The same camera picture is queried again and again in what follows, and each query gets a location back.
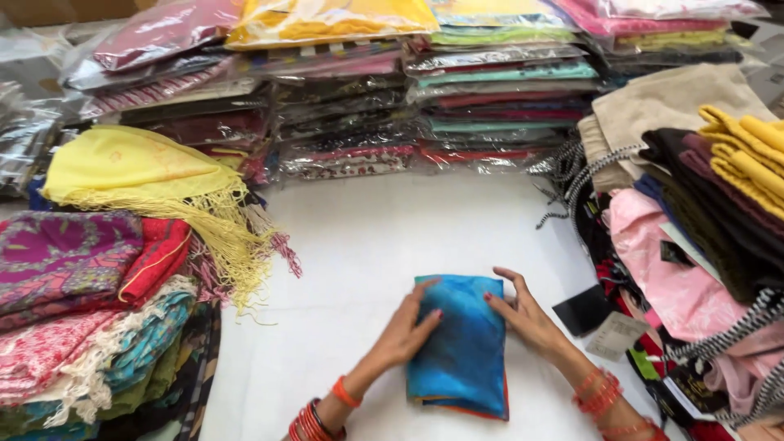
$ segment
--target cream fringe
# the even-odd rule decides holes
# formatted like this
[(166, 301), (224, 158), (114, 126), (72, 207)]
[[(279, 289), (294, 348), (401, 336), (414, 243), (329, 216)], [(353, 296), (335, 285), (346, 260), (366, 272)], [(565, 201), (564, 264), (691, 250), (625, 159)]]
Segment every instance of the cream fringe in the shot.
[(61, 203), (186, 221), (207, 246), (215, 261), (218, 282), (232, 290), (231, 300), (241, 314), (251, 305), (251, 296), (260, 282), (269, 277), (274, 250), (270, 241), (277, 232), (266, 214), (260, 215), (258, 210), (253, 210), (256, 216), (252, 217), (255, 234), (248, 231), (248, 210), (239, 206), (247, 193), (248, 188), (237, 180), (229, 188), (194, 196), (188, 202), (89, 190), (72, 192)]
[(166, 311), (159, 308), (159, 303), (176, 291), (195, 296), (196, 285), (184, 275), (173, 275), (139, 311), (124, 313), (108, 328), (96, 333), (90, 349), (72, 364), (63, 366), (60, 372), (70, 377), (64, 386), (63, 403), (47, 418), (44, 428), (67, 423), (71, 408), (88, 424), (95, 422), (98, 409), (111, 408), (111, 390), (103, 382), (103, 368), (121, 351), (120, 343), (128, 332), (142, 329), (144, 321), (153, 315), (165, 318)]

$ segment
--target magenta printed fabric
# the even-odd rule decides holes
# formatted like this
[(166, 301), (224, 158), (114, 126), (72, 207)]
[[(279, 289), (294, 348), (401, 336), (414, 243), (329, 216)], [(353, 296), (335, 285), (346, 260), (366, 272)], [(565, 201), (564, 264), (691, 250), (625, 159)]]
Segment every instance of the magenta printed fabric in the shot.
[(93, 57), (108, 71), (125, 71), (164, 60), (225, 37), (244, 2), (161, 0), (132, 16), (101, 42)]
[[(610, 201), (608, 214), (615, 251), (671, 336), (699, 341), (728, 330), (749, 310), (701, 266), (662, 261), (659, 243), (672, 239), (659, 227), (668, 219), (655, 200), (631, 188), (621, 190)], [(764, 378), (781, 361), (782, 347), (784, 322), (778, 321), (744, 338), (727, 354), (755, 377)]]
[(0, 234), (0, 322), (47, 316), (45, 306), (63, 299), (114, 295), (143, 245), (141, 219), (129, 211), (18, 213)]
[(69, 315), (0, 334), (0, 404), (24, 401), (56, 381), (118, 312)]
[(596, 0), (553, 0), (585, 32), (601, 36), (653, 34), (656, 32), (712, 31), (727, 25), (713, 20), (646, 20), (641, 18), (602, 18)]
[(132, 87), (116, 92), (99, 92), (85, 103), (79, 111), (79, 115), (83, 119), (98, 118), (101, 115), (123, 111), (127, 108), (160, 103), (204, 85), (209, 80), (228, 71), (233, 63), (234, 58), (229, 56), (226, 60), (208, 67), (204, 71), (165, 79), (147, 86)]
[(247, 148), (264, 138), (268, 123), (267, 109), (248, 109), (172, 118), (141, 128), (182, 145), (220, 144)]

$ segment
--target price tag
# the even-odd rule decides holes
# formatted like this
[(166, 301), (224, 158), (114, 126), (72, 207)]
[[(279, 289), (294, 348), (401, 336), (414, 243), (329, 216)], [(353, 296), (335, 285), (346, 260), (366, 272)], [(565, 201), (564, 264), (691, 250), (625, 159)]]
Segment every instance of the price tag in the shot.
[(649, 327), (646, 322), (613, 311), (599, 326), (599, 330), (596, 331), (588, 344), (586, 352), (617, 362)]

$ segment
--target woman's left hand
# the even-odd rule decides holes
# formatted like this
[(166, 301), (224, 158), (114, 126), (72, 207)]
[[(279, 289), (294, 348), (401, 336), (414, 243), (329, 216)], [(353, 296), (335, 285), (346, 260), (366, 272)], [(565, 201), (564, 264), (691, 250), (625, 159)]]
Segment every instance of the woman's left hand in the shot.
[(363, 361), (385, 371), (408, 362), (416, 355), (444, 316), (444, 313), (437, 309), (416, 325), (419, 303), (425, 295), (425, 288), (439, 282), (440, 279), (432, 279), (414, 286), (414, 290), (403, 299), (387, 328)]

